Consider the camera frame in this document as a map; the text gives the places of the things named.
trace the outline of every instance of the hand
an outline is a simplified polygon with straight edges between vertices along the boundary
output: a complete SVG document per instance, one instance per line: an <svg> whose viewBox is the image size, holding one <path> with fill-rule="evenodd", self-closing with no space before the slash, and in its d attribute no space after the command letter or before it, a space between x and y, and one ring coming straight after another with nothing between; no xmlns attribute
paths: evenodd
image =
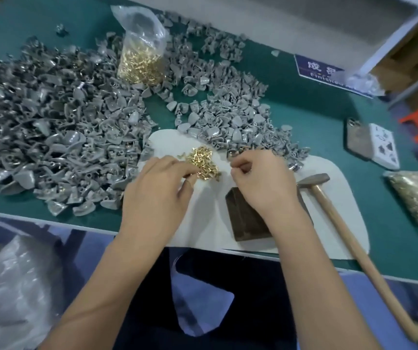
<svg viewBox="0 0 418 350"><path fill-rule="evenodd" d="M159 254L185 216L198 172L171 156L149 159L125 189L118 237L133 250Z"/></svg>
<svg viewBox="0 0 418 350"><path fill-rule="evenodd" d="M302 209L293 172L272 151L245 151L231 161L231 166L236 185L266 223L278 212L296 213L298 207Z"/></svg>

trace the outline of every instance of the teal work surface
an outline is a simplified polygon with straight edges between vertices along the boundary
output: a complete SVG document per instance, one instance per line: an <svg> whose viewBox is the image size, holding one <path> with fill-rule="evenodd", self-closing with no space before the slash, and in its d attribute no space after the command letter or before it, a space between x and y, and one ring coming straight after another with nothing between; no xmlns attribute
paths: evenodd
<svg viewBox="0 0 418 350"><path fill-rule="evenodd" d="M121 32L107 5L110 2L117 0L5 0L0 4L0 58L8 52L18 56L19 46L32 35L48 46L95 47L96 37L103 38L107 31ZM70 32L65 38L55 34L58 23L64 23ZM244 59L236 67L250 71L269 85L262 103L271 106L274 125L290 124L294 140L311 147L311 154L331 160L342 170L369 232L370 256L381 273L418 280L418 227L383 181L384 169L344 150L343 123L347 117L354 117L394 131L401 168L418 170L409 139L399 133L379 100L299 77L291 54L283 52L273 57L271 51L248 41ZM175 99L190 102L194 98L176 94ZM196 99L204 99L204 94ZM162 129L173 128L175 117L160 98L153 96L146 100L146 105ZM0 213L109 231L119 230L121 215L120 211L98 206L95 212L83 217L74 217L71 209L53 217L44 202L35 199L31 192L0 196ZM358 270L354 261L333 262L336 267Z"/></svg>

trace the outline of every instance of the hammer head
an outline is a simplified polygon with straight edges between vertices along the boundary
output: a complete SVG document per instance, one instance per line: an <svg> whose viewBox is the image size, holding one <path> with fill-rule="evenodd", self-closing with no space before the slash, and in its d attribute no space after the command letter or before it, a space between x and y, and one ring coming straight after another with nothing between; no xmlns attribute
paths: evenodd
<svg viewBox="0 0 418 350"><path fill-rule="evenodd" d="M300 180L297 183L298 188L309 188L313 185L319 185L325 182L328 182L330 180L330 177L327 173L320 173L318 175L311 175L307 178L304 178Z"/></svg>

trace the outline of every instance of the pile of gray plastic parts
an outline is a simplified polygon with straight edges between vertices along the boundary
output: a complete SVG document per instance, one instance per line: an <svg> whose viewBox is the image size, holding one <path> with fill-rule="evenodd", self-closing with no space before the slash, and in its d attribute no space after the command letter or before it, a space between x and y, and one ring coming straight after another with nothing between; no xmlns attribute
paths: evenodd
<svg viewBox="0 0 418 350"><path fill-rule="evenodd" d="M269 105L259 102L267 85L232 66L242 59L245 38L173 13L159 18L168 27L181 21L187 31L169 40L166 79L155 87L117 78L122 38L114 33L96 51L48 49L31 38L19 60L0 61L0 194L32 189L54 216L69 205L76 216L93 212L96 203L120 208L138 160L153 154L148 138L157 124L144 102L152 95L167 102L181 133L216 150L233 155L265 147L284 157L290 169L302 166L309 148L290 141L290 126L274 128ZM218 50L224 60L199 58L189 36L204 36L200 52ZM212 94L201 102L177 103L175 90L189 97Z"/></svg>

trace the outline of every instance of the dark clothing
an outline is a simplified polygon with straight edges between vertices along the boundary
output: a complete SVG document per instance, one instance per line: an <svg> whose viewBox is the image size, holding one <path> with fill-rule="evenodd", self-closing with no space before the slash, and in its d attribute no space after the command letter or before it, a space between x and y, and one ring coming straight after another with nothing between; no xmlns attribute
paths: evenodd
<svg viewBox="0 0 418 350"><path fill-rule="evenodd" d="M176 269L235 295L221 325L199 337L180 329L165 248L138 288L114 350L297 348L280 263L191 249Z"/></svg>

